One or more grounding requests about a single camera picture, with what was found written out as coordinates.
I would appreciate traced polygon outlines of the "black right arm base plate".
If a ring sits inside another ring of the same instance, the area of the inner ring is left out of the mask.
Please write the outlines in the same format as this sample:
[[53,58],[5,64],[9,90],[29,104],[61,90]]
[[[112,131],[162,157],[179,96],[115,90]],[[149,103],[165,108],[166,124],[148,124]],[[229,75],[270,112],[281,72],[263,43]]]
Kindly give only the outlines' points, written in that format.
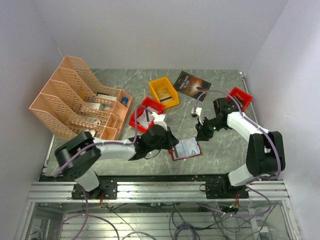
[[228,174],[205,174],[204,188],[201,186],[201,192],[205,192],[207,199],[248,199],[249,193],[245,185],[232,186]]

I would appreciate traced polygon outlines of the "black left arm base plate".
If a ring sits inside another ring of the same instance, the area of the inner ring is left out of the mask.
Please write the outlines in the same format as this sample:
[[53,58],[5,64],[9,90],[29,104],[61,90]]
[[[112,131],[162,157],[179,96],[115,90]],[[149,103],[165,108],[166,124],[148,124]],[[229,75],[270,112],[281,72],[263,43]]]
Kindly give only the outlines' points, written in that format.
[[[118,194],[118,184],[112,179],[101,180],[99,186],[92,191],[87,192],[89,200],[115,200]],[[79,184],[73,187],[71,193],[72,200],[84,200],[84,194]]]

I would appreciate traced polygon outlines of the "grey striped card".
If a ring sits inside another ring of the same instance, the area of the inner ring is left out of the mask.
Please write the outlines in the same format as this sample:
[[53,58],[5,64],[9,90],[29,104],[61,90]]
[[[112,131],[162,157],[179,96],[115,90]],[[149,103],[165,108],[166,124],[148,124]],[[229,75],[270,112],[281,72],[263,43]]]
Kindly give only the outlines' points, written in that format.
[[185,156],[185,151],[181,142],[175,146],[172,156],[174,160],[181,159]]

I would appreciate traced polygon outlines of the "red plastic bin with cards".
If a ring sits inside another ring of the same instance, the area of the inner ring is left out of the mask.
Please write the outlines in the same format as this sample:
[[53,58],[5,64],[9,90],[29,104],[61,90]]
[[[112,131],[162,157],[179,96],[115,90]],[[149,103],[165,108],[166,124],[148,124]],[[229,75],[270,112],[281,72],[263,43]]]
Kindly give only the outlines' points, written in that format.
[[141,133],[145,133],[154,125],[155,118],[152,113],[160,115],[164,112],[164,108],[165,106],[162,103],[157,102],[150,97],[146,97],[137,107],[136,115],[135,111],[131,114],[129,125],[136,128]]

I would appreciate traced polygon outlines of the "red leather card holder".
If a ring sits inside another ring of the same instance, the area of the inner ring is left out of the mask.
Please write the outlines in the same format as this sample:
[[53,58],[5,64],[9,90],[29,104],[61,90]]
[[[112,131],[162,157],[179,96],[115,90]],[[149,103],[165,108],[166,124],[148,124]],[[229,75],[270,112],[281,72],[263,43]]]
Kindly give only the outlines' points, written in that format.
[[201,156],[203,154],[202,149],[195,137],[190,137],[186,139],[182,139],[179,141],[182,143],[184,149],[184,157],[181,159],[174,160],[173,152],[174,150],[168,150],[168,153],[171,155],[173,161],[186,160],[189,158]]

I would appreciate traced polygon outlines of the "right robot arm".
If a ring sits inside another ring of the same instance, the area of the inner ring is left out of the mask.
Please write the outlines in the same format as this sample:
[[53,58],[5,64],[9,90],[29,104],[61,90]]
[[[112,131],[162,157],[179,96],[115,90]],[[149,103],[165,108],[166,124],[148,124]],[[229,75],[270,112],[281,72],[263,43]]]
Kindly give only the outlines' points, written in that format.
[[198,122],[196,139],[209,141],[215,132],[222,129],[238,132],[248,143],[245,164],[227,174],[228,181],[220,186],[226,198],[238,192],[238,186],[257,179],[276,179],[285,169],[283,136],[278,131],[269,131],[249,119],[237,103],[221,97],[213,101],[215,118],[203,116],[202,108],[194,106],[191,115]]

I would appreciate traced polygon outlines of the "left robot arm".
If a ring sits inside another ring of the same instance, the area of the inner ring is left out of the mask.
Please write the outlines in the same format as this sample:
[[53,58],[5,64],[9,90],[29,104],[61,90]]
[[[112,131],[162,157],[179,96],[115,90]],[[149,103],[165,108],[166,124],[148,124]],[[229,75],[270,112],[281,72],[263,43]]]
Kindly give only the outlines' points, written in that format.
[[99,158],[135,161],[154,150],[172,150],[178,143],[170,128],[160,125],[125,140],[103,140],[84,131],[55,151],[59,164],[56,174],[75,181],[89,198],[96,199],[102,193],[102,184],[91,167]]

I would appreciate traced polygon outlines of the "white credit card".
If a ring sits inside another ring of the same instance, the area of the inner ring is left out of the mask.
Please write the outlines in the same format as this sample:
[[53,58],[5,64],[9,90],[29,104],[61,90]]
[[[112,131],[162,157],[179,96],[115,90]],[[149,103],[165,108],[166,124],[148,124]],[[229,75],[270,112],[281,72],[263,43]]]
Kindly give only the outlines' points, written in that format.
[[156,109],[148,106],[147,108],[140,107],[137,113],[137,123],[145,128],[148,129],[150,124],[152,123],[154,117],[152,116],[152,112],[158,112]]

